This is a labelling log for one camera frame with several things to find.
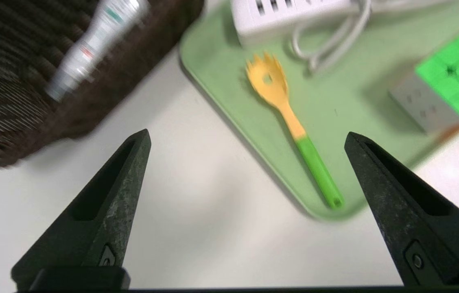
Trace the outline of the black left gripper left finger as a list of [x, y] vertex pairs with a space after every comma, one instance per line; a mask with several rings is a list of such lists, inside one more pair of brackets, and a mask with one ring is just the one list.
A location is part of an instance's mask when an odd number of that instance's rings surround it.
[[128, 289], [123, 268], [151, 140], [129, 136], [12, 267], [17, 289]]

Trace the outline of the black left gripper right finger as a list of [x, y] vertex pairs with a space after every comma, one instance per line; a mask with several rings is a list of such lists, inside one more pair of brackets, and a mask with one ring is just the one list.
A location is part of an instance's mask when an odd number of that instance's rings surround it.
[[459, 208], [368, 137], [344, 149], [404, 284], [459, 287]]

